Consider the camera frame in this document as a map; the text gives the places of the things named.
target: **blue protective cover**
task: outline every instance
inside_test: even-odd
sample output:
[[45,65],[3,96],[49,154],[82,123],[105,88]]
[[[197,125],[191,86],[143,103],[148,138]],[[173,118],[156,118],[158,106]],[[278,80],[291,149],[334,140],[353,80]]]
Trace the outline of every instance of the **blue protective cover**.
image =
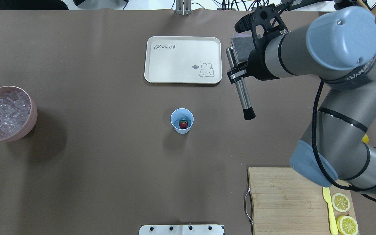
[[306,44],[310,55],[322,66],[354,69],[376,54],[375,17],[357,6],[322,15],[309,26]]
[[[327,171],[330,177],[336,181],[339,178],[336,171],[320,153],[319,156],[324,169]],[[332,185],[321,172],[316,162],[312,147],[302,140],[298,141],[297,147],[290,158],[290,166],[296,172],[318,185],[323,187],[330,187]]]

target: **strawberry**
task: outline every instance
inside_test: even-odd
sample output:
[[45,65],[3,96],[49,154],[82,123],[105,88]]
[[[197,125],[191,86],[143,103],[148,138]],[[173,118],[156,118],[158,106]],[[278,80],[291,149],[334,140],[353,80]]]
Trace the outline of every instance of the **strawberry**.
[[181,121],[179,121],[179,127],[180,127],[181,129],[186,129],[186,128],[188,127],[188,122],[187,122],[187,120],[181,120]]

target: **plastic cup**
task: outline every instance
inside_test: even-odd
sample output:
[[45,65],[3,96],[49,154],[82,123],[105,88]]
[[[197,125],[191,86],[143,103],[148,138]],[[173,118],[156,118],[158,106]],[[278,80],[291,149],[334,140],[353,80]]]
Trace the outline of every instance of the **plastic cup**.
[[[175,122],[181,119],[187,120],[188,127],[186,129],[180,129],[178,124],[175,125]],[[192,124],[194,124],[194,116],[192,115],[191,111],[185,108],[179,108],[170,116],[170,124],[179,134],[186,134],[191,129]]]
[[12,134],[12,136],[10,136],[8,138],[5,138],[5,139],[0,138],[0,142],[10,142],[10,141],[18,140],[18,139],[24,137],[25,135],[27,135],[33,129],[33,127],[34,127],[34,125],[36,124],[36,121],[37,121],[36,104],[30,98],[30,96],[28,95],[28,93],[25,90],[23,90],[19,87],[16,87],[16,86],[2,86],[2,87],[0,87],[0,96],[3,96],[4,93],[9,93],[9,92],[12,92],[12,91],[24,92],[27,95],[27,97],[29,98],[30,103],[31,103],[30,115],[28,116],[28,119],[25,122],[24,126],[19,131]]

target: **lemon half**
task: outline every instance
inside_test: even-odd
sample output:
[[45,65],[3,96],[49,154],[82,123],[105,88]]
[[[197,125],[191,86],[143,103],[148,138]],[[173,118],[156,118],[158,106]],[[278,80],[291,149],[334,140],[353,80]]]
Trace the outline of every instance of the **lemon half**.
[[347,215],[342,215],[337,218],[337,229],[343,235],[356,235],[359,231],[356,220]]
[[351,207],[351,202],[346,195],[342,193],[336,193],[332,196],[332,205],[333,208],[335,208],[337,211],[346,212]]

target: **blue cup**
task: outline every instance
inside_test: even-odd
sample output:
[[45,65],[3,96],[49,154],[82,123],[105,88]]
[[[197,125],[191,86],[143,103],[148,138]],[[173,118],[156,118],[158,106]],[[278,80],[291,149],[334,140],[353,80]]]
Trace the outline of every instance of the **blue cup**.
[[[186,120],[188,122],[188,127],[186,129],[181,129],[179,127],[180,120]],[[184,108],[179,108],[175,110],[170,116],[170,124],[179,134],[186,134],[191,129],[193,123],[194,116],[192,115],[191,111]]]

